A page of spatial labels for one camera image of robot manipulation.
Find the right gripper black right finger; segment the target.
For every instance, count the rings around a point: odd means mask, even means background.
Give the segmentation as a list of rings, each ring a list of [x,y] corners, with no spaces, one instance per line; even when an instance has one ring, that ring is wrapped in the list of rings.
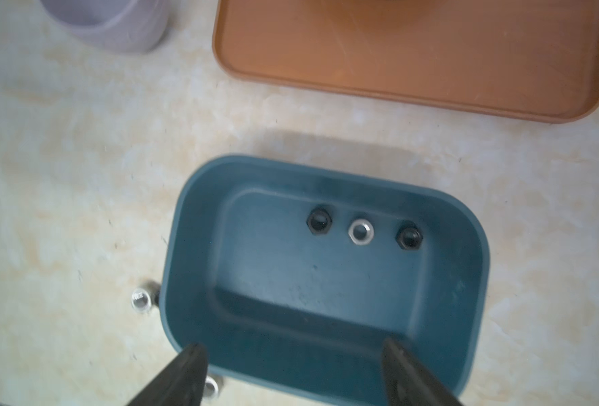
[[[382,372],[389,405],[462,406],[395,338],[387,338],[383,343]]]

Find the silver nut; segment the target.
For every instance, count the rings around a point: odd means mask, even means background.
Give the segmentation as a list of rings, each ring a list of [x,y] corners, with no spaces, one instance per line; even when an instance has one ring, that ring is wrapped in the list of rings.
[[[217,399],[223,389],[223,378],[217,375],[208,374],[206,376],[203,388],[203,399],[210,401]]]
[[[364,218],[357,218],[350,224],[348,236],[355,245],[365,246],[375,237],[375,229],[371,221]]]
[[[136,313],[149,312],[153,306],[152,291],[143,287],[135,288],[130,296],[130,304]]]

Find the teal plastic storage box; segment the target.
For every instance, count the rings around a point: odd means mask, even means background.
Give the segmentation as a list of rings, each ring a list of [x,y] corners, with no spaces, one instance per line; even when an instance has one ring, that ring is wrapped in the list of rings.
[[[330,231],[306,224],[316,207]],[[364,218],[375,237],[348,236]],[[415,225],[419,250],[397,232]],[[441,191],[257,157],[200,167],[176,206],[159,308],[175,349],[211,371],[340,405],[387,403],[395,338],[452,393],[466,386],[490,270],[478,218]]]

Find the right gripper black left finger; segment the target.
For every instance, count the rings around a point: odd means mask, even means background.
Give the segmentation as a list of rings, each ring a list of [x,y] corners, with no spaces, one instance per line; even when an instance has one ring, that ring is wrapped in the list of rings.
[[[128,406],[199,406],[208,372],[208,353],[200,343],[186,346]]]

